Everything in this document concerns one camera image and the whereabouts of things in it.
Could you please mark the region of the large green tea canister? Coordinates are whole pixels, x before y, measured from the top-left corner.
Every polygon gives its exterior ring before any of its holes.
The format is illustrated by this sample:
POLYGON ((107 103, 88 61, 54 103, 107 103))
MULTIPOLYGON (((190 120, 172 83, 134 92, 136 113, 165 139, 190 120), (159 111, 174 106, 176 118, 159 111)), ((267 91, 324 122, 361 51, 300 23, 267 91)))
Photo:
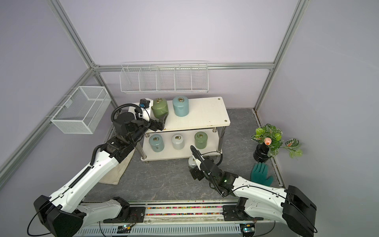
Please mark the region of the large green tea canister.
POLYGON ((161 97, 154 99, 152 112, 157 119, 167 118, 169 114, 167 100, 161 97))

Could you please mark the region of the large white tea canister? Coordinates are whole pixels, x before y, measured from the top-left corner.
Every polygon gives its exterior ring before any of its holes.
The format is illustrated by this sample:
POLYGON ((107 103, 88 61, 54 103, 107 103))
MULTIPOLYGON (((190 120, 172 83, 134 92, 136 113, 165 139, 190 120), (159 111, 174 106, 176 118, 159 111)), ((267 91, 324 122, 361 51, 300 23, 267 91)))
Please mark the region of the large white tea canister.
POLYGON ((194 156, 191 156, 189 159, 188 159, 188 166, 189 166, 189 169, 194 169, 197 167, 197 163, 195 161, 195 158, 194 156))

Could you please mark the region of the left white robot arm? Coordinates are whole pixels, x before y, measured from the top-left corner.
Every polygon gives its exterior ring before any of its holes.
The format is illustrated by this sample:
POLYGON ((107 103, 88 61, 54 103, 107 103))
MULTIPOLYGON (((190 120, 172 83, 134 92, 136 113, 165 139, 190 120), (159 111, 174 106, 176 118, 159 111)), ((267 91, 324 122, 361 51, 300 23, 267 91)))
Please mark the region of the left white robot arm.
POLYGON ((72 180, 50 196, 41 195, 34 202, 36 217, 55 237, 72 237, 82 227, 104 220, 132 221, 130 204, 121 197, 106 202, 82 205, 88 192, 136 148, 148 130, 164 130, 168 112, 151 119, 149 100, 139 105, 123 104, 111 114, 116 135, 96 146, 90 163, 72 180))

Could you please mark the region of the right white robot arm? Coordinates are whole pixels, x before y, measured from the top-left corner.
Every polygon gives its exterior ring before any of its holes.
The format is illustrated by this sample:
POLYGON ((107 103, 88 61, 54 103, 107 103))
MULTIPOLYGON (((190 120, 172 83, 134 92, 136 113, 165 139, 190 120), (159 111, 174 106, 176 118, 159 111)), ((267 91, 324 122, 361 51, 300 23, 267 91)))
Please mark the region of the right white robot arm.
POLYGON ((205 158, 195 146, 190 146, 191 159, 196 166, 190 169, 193 179, 205 178, 220 196, 233 196, 238 202, 229 215, 240 220, 269 219, 286 224, 301 237, 312 237, 316 205, 297 187, 273 188, 251 182, 237 174, 222 171, 212 159, 205 158))

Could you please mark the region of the small green tea canister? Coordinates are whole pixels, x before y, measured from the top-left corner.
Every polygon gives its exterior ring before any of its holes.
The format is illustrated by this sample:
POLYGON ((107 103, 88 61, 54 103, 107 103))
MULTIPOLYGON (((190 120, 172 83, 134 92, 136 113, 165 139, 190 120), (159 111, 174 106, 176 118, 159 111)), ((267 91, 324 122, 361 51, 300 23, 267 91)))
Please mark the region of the small green tea canister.
POLYGON ((208 135, 205 132, 197 132, 194 136, 195 146, 198 149, 204 149, 207 146, 208 135))

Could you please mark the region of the small blue tea canister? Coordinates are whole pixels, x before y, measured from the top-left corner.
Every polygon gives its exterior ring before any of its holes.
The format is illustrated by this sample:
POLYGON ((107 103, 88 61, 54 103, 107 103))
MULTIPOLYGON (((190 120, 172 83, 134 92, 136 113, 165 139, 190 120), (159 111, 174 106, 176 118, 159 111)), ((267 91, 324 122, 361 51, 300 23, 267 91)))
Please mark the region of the small blue tea canister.
POLYGON ((152 150, 156 153, 162 152, 164 150, 164 141, 161 135, 154 134, 149 138, 149 144, 152 150))

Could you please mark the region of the small white tea canister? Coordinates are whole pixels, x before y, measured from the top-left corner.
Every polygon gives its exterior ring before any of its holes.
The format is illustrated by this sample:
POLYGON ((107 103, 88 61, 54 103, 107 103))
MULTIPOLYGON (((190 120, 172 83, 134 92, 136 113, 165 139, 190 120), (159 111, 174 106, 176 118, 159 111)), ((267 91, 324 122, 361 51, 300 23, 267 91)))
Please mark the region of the small white tea canister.
POLYGON ((174 134, 171 138, 171 142, 175 150, 181 150, 185 146, 185 140, 181 134, 174 134))

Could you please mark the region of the white two-tier shelf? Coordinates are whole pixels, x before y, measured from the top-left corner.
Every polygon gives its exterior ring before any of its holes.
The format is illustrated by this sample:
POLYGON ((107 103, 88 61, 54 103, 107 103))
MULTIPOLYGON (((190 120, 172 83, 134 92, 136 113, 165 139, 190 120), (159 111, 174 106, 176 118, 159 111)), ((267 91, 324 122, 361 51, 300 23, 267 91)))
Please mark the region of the white two-tier shelf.
POLYGON ((208 135, 207 146, 200 152, 206 155, 217 155, 222 152, 222 143, 226 127, 231 121, 222 97, 196 98, 189 100, 189 114, 178 117, 174 113, 172 101, 168 101, 169 114, 163 131, 148 130, 142 148, 137 152, 143 162, 163 161, 172 159, 186 159, 191 156, 190 146, 195 145, 194 136, 197 132, 208 135), (156 153, 149 144, 149 138, 159 134, 164 141, 164 150, 156 153), (175 150, 171 138, 174 134, 181 134, 185 146, 175 150))

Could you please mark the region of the green rubber glove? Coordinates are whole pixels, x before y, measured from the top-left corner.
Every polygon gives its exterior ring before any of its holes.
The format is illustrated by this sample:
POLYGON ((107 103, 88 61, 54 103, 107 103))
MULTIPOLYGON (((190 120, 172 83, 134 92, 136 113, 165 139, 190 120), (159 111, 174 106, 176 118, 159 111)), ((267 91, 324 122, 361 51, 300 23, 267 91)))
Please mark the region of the green rubber glove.
POLYGON ((251 171, 250 181, 269 187, 273 183, 273 177, 268 176, 268 165, 256 163, 251 171))

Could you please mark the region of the beige work glove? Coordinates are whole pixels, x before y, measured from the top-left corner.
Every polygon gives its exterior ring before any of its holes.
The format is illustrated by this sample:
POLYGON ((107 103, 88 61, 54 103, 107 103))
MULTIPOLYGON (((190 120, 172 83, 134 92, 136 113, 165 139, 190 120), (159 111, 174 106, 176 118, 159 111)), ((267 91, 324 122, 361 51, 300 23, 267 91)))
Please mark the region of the beige work glove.
POLYGON ((126 171, 133 155, 135 153, 135 149, 115 168, 109 171, 104 177, 102 177, 99 183, 108 184, 108 185, 117 185, 126 171))

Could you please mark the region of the artificial plant in black pot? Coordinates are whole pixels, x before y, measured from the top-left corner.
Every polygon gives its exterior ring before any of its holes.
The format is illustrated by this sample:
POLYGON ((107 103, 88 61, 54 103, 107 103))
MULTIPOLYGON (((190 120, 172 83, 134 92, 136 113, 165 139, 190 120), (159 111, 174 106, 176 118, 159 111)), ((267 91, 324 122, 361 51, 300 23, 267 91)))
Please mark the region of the artificial plant in black pot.
POLYGON ((275 158, 279 154, 279 149, 288 151, 289 157, 292 159, 301 157, 303 151, 300 149, 300 141, 296 138, 284 141, 282 135, 281 129, 269 123, 257 128, 255 134, 251 136, 251 140, 258 143, 253 154, 254 160, 265 163, 269 159, 275 158))

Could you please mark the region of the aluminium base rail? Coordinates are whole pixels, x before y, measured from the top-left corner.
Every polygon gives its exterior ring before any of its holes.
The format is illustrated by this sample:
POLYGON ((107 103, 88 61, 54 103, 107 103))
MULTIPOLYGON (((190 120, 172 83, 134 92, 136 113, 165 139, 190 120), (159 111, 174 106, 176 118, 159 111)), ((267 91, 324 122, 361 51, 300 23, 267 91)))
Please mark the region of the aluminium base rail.
POLYGON ((240 220, 227 212, 234 201, 132 202, 130 219, 93 223, 76 237, 294 237, 270 219, 240 220))

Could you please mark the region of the white mesh wall basket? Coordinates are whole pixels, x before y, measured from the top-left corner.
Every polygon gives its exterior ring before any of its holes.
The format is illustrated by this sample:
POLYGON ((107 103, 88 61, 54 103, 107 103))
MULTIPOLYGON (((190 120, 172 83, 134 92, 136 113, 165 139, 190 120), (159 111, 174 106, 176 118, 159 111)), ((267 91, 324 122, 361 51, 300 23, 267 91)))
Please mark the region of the white mesh wall basket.
POLYGON ((105 87, 80 86, 50 121, 64 134, 93 134, 110 103, 105 87))

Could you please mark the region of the aluminium cage frame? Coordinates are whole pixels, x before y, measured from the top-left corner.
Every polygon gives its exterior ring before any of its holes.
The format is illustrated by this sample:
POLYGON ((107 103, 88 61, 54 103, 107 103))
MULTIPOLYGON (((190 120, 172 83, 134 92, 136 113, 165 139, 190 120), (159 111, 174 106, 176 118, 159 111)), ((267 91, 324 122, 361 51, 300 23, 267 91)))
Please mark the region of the aluminium cage frame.
MULTIPOLYGON (((62 1, 98 65, 272 62, 297 1, 62 1)), ((1 1, 1 162, 87 69, 46 1, 1 1)))

